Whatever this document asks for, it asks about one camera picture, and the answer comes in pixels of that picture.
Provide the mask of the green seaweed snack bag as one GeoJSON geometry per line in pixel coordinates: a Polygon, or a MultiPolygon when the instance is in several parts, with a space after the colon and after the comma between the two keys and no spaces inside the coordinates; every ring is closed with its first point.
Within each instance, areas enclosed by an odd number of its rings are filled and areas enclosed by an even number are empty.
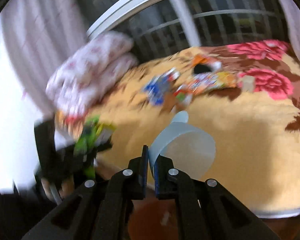
{"type": "Polygon", "coordinates": [[[101,122],[100,116],[89,118],[74,146],[74,160],[77,169],[82,169],[88,179],[95,179],[94,162],[98,152],[112,148],[111,137],[116,127],[101,122]]]}

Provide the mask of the translucent plastic cup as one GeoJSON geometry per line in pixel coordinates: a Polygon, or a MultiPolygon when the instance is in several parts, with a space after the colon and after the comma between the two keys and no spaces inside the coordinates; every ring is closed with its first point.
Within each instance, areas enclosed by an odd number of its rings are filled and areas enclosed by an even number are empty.
{"type": "Polygon", "coordinates": [[[170,124],[149,147],[149,164],[154,174],[154,164],[159,155],[170,158],[176,169],[192,179],[200,179],[209,170],[216,155],[216,143],[205,131],[188,123],[186,111],[177,113],[170,124]]]}

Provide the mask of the white floral folded quilt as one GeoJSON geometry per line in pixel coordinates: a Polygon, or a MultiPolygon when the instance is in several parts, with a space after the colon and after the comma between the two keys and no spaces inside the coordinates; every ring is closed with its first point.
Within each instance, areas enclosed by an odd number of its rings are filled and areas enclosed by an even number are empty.
{"type": "Polygon", "coordinates": [[[90,106],[138,64],[130,53],[133,46],[133,39],[124,33],[101,33],[54,72],[46,86],[47,97],[65,114],[84,116],[90,106]]]}

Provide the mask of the red green brick toy car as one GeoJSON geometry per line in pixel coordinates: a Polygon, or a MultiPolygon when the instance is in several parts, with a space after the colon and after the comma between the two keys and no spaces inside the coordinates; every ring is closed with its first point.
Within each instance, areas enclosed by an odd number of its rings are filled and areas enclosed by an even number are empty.
{"type": "Polygon", "coordinates": [[[179,86],[173,95],[178,106],[187,107],[192,102],[193,94],[188,89],[187,85],[179,86]]]}

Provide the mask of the blue white snack wrapper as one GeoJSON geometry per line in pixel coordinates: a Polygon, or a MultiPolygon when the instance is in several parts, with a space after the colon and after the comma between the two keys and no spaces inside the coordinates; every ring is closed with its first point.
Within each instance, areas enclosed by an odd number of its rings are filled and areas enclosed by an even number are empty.
{"type": "Polygon", "coordinates": [[[148,101],[153,106],[164,103],[164,95],[171,88],[171,82],[166,76],[155,76],[142,89],[147,94],[148,101]]]}

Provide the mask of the yellow floral fleece blanket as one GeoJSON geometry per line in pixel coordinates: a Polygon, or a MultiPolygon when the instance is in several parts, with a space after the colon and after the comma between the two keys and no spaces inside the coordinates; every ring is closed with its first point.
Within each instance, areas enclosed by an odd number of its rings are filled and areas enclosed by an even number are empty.
{"type": "Polygon", "coordinates": [[[153,106],[142,92],[153,77],[175,68],[178,88],[191,78],[201,55],[221,62],[240,77],[253,76],[253,93],[239,88],[213,90],[186,107],[189,123],[209,133],[216,157],[204,172],[197,157],[181,157],[177,168],[197,169],[197,178],[215,178],[255,211],[300,208],[300,61],[284,41],[264,40],[220,47],[194,47],[130,69],[103,100],[91,107],[116,130],[113,147],[99,160],[123,168],[150,145],[174,116],[171,96],[153,106]]]}

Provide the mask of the white small carton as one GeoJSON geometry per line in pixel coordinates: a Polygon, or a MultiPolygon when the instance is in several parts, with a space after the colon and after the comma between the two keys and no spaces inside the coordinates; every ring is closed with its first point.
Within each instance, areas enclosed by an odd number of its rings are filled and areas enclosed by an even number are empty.
{"type": "Polygon", "coordinates": [[[243,92],[253,93],[255,91],[255,78],[253,76],[245,75],[241,81],[243,92]]]}

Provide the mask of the red white toothpaste tube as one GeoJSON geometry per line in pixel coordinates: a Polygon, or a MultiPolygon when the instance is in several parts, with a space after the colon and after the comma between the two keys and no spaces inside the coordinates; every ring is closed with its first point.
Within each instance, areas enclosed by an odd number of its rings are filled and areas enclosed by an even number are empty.
{"type": "Polygon", "coordinates": [[[162,77],[167,80],[168,82],[174,82],[175,80],[177,80],[180,76],[179,71],[173,67],[170,70],[166,71],[162,77]]]}

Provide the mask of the black sock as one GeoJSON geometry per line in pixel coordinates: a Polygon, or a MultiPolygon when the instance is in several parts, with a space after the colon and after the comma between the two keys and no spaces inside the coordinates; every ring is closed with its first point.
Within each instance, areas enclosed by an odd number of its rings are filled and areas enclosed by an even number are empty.
{"type": "Polygon", "coordinates": [[[207,64],[199,63],[193,67],[194,75],[198,75],[198,74],[202,74],[202,73],[209,73],[209,72],[212,72],[212,69],[207,64]]]}

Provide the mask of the white left curtain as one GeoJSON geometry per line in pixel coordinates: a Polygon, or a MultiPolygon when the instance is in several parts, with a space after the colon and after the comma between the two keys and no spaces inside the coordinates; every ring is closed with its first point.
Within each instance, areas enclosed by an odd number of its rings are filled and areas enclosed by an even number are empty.
{"type": "Polygon", "coordinates": [[[43,114],[53,113],[47,82],[87,42],[77,1],[10,0],[0,14],[0,31],[26,94],[43,114]]]}

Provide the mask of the orange white snack bag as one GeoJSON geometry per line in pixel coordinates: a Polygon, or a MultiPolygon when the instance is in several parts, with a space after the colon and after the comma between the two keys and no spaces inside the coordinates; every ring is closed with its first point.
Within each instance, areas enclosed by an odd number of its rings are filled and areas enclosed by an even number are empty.
{"type": "Polygon", "coordinates": [[[203,54],[197,54],[193,57],[192,62],[191,62],[191,67],[193,68],[195,65],[202,63],[202,64],[207,64],[211,67],[212,71],[215,72],[222,67],[221,61],[218,61],[217,59],[206,56],[203,54]]]}

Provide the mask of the window with metal bars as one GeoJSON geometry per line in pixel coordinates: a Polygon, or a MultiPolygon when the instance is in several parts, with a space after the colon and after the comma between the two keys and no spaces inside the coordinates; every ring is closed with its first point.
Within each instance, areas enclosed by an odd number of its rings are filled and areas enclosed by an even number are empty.
{"type": "Polygon", "coordinates": [[[289,40],[278,0],[119,0],[87,33],[109,30],[131,37],[141,62],[190,47],[289,40]]]}

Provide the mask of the white bed frame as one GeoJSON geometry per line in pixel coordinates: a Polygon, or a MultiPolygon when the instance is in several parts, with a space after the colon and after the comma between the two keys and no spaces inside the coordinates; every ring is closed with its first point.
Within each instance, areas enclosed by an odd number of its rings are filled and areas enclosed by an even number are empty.
{"type": "Polygon", "coordinates": [[[262,219],[282,219],[299,216],[300,208],[281,211],[253,211],[253,213],[262,219]]]}

